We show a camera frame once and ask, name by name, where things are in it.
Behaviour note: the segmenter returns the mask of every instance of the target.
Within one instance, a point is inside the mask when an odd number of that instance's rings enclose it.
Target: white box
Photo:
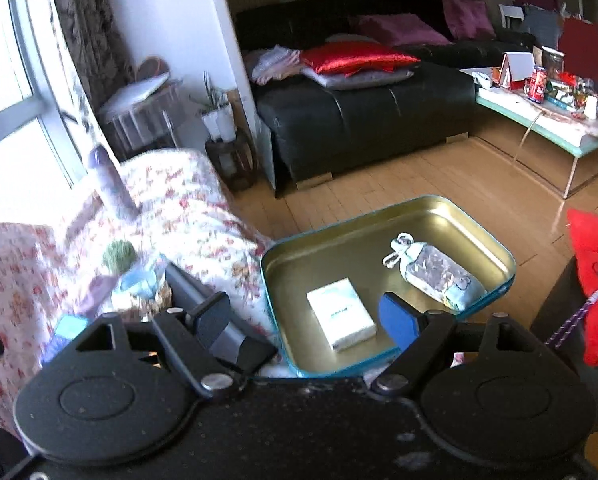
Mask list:
[[[307,297],[330,348],[335,352],[370,339],[377,333],[377,325],[348,278],[311,290]]]

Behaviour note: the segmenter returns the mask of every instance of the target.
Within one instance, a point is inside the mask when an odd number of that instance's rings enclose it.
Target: blue tin rim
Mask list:
[[[488,231],[486,228],[484,228],[479,222],[477,222],[474,218],[472,218],[472,216],[470,216],[468,213],[466,213],[466,211],[461,209],[457,204],[455,204],[452,200],[450,200],[449,198],[446,198],[445,196],[432,195],[432,194],[420,195],[418,197],[411,198],[410,200],[404,200],[403,202],[399,202],[398,204],[392,204],[392,205],[389,205],[386,207],[382,207],[381,209],[372,211],[370,213],[365,213],[365,214],[355,216],[353,218],[349,218],[348,220],[344,220],[343,222],[337,222],[336,224],[331,224],[328,226],[320,227],[319,229],[313,229],[311,231],[306,231],[303,233],[299,233],[296,235],[282,238],[281,240],[275,240],[275,241],[273,241],[272,245],[266,250],[266,252],[261,257],[261,280],[263,282],[264,292],[266,294],[266,305],[268,306],[268,313],[270,314],[270,317],[272,318],[272,322],[275,326],[275,329],[277,330],[277,333],[279,334],[279,346],[280,346],[279,351],[281,352],[282,357],[287,362],[289,368],[294,373],[296,373],[298,377],[309,378],[309,379],[324,379],[324,378],[331,378],[331,377],[345,377],[345,376],[357,375],[357,371],[359,371],[360,368],[366,368],[366,367],[370,367],[372,365],[379,366],[379,365],[381,365],[382,362],[388,362],[390,359],[396,357],[399,354],[399,348],[393,347],[393,348],[387,349],[386,351],[383,351],[380,354],[375,355],[374,357],[370,357],[363,361],[359,361],[358,363],[356,363],[354,365],[351,365],[351,366],[348,366],[345,368],[341,368],[339,370],[336,370],[335,372],[330,372],[330,373],[308,372],[306,370],[303,370],[302,368],[299,368],[297,366],[297,364],[295,364],[295,362],[289,357],[289,355],[286,351],[285,343],[281,337],[281,330],[279,330],[279,323],[277,322],[277,316],[275,316],[275,311],[272,308],[270,296],[268,294],[268,283],[266,283],[266,275],[263,272],[263,262],[264,262],[264,259],[266,258],[266,256],[268,255],[268,253],[272,249],[274,249],[277,245],[281,245],[282,243],[285,243],[289,240],[295,240],[297,238],[301,238],[301,237],[310,235],[312,233],[317,233],[317,232],[323,231],[324,229],[328,229],[328,228],[332,227],[333,225],[345,224],[347,222],[351,222],[351,221],[361,218],[363,216],[368,216],[369,214],[372,215],[373,213],[378,213],[379,211],[383,211],[384,209],[388,209],[388,208],[394,207],[396,205],[403,204],[405,202],[411,202],[412,200],[418,200],[418,199],[422,199],[422,198],[441,199],[443,202],[446,202],[446,203],[452,204],[455,207],[458,207],[461,210],[461,212],[464,213],[464,215],[466,215],[470,220],[475,222],[479,227],[481,227],[488,234],[488,236],[490,238],[492,238],[492,240],[494,240],[496,243],[498,243],[503,248],[503,250],[505,250],[506,253],[509,254],[510,258],[514,262],[514,273],[512,274],[512,276],[510,278],[508,278],[508,280],[506,280],[504,283],[499,285],[497,288],[495,288],[491,292],[487,293],[485,296],[482,296],[479,300],[477,300],[469,308],[467,308],[463,312],[460,312],[459,314],[456,314],[457,320],[462,321],[462,320],[470,317],[472,314],[476,314],[477,312],[483,310],[490,304],[494,303],[499,298],[503,297],[503,295],[506,292],[508,292],[508,290],[514,283],[514,279],[516,277],[516,271],[518,268],[517,264],[516,264],[516,259],[514,259],[514,255],[508,250],[507,247],[505,247],[505,245],[503,245],[499,240],[497,240],[490,233],[490,231]]]

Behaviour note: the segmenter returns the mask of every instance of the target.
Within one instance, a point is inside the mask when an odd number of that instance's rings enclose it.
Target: bed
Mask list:
[[[132,223],[109,215],[87,191],[84,200],[66,204],[66,215],[52,227],[0,224],[0,339],[6,347],[0,427],[13,434],[17,392],[38,371],[57,320],[75,313],[87,285],[105,273],[102,254],[112,240],[125,238],[140,254],[159,251],[213,290],[226,291],[237,313],[277,343],[259,265],[271,241],[236,215],[207,157],[192,150],[148,152],[120,173],[141,210]],[[284,375],[287,368],[277,358],[263,373]]]

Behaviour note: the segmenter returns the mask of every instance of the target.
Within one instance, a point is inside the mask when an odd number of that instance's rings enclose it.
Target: black leather sofa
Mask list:
[[[307,49],[332,34],[352,32],[361,14],[418,15],[452,41],[442,0],[297,0],[236,16],[242,50],[276,44]],[[262,166],[275,190],[284,170],[299,182],[425,148],[471,129],[475,89],[459,68],[498,66],[505,52],[531,50],[530,34],[496,28],[492,41],[403,46],[422,61],[399,84],[329,91],[304,76],[253,86],[259,116],[269,127],[257,138]]]
[[[546,341],[585,302],[586,297],[581,290],[573,258],[541,306],[530,331],[541,341]],[[583,362],[584,348],[584,325],[580,323],[556,353],[579,375],[592,393],[596,403],[594,430],[598,431],[598,367],[590,367]]]

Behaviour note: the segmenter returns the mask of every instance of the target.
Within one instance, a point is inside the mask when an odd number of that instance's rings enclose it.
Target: purple pillow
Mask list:
[[[445,23],[455,40],[494,40],[496,34],[481,0],[442,0]]]
[[[385,46],[447,45],[450,41],[416,14],[374,14],[354,19],[353,28]]]

